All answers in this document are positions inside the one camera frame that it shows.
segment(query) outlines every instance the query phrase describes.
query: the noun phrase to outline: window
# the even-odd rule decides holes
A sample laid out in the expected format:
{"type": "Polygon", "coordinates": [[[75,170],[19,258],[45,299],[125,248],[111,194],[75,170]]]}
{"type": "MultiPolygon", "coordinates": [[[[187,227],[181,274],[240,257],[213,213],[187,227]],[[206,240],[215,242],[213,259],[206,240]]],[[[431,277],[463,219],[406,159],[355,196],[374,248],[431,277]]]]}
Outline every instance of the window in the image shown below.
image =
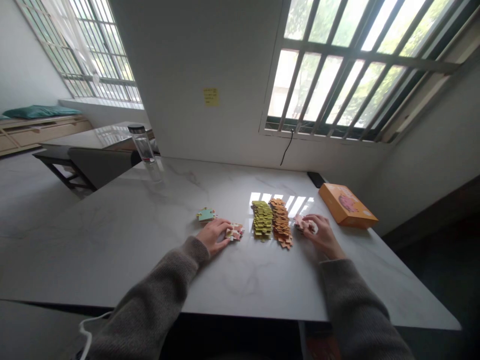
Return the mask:
{"type": "Polygon", "coordinates": [[[468,0],[286,3],[262,133],[375,142],[422,78],[459,68],[441,54],[478,6],[468,0]]]}
{"type": "Polygon", "coordinates": [[[17,3],[74,98],[142,102],[108,0],[70,0],[100,76],[98,85],[56,30],[41,0],[17,3]]]}

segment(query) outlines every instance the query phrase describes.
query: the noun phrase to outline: orange box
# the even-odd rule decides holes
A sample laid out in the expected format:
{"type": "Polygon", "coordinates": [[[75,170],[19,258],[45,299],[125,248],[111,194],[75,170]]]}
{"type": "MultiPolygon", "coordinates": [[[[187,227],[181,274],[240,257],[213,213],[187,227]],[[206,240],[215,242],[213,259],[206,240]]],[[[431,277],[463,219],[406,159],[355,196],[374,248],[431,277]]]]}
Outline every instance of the orange box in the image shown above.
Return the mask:
{"type": "Polygon", "coordinates": [[[368,229],[379,221],[346,186],[324,183],[318,193],[341,226],[368,229]]]}

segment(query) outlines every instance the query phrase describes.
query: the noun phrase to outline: sweater sleeve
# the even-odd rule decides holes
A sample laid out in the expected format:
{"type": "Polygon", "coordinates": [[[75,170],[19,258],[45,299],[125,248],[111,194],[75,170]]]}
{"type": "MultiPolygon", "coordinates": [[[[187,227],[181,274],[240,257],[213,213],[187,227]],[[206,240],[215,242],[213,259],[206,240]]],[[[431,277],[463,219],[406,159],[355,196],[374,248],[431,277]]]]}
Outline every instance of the sweater sleeve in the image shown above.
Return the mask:
{"type": "Polygon", "coordinates": [[[343,360],[413,359],[389,313],[349,259],[320,263],[326,306],[343,360]]]}
{"type": "Polygon", "coordinates": [[[187,298],[189,284],[207,248],[190,236],[120,300],[110,320],[93,339],[91,359],[158,359],[163,341],[187,298]]]}

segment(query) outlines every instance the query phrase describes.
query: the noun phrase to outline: black cap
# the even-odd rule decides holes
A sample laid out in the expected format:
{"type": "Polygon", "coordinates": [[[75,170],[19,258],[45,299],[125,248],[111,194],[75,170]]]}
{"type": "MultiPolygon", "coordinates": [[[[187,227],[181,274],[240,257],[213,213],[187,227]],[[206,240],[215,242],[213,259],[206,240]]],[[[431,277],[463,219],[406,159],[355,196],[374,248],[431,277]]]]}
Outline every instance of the black cap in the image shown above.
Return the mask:
{"type": "Polygon", "coordinates": [[[141,125],[141,124],[131,124],[131,125],[128,125],[128,131],[131,133],[131,134],[143,134],[145,133],[145,126],[141,125]]]}

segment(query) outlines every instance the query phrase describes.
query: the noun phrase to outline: cable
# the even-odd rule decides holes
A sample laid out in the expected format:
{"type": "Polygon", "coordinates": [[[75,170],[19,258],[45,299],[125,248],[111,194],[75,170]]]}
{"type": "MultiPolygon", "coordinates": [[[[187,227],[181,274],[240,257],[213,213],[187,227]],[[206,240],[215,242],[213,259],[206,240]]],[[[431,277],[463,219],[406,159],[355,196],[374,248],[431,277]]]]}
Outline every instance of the cable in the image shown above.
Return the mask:
{"type": "Polygon", "coordinates": [[[283,153],[283,157],[281,158],[280,166],[282,166],[282,164],[284,163],[285,154],[287,153],[287,150],[289,149],[289,146],[292,143],[292,139],[294,138],[294,131],[290,130],[290,132],[291,132],[290,142],[288,143],[288,146],[286,147],[285,152],[283,153]]]}
{"type": "Polygon", "coordinates": [[[111,313],[112,313],[112,311],[109,311],[109,312],[104,313],[101,316],[85,319],[78,325],[78,329],[80,331],[80,334],[86,336],[86,343],[85,343],[85,347],[83,348],[83,352],[81,354],[80,360],[85,360],[86,359],[87,354],[89,353],[89,350],[90,350],[90,345],[92,345],[92,333],[85,330],[84,323],[104,318],[107,315],[110,315],[111,313]]]}

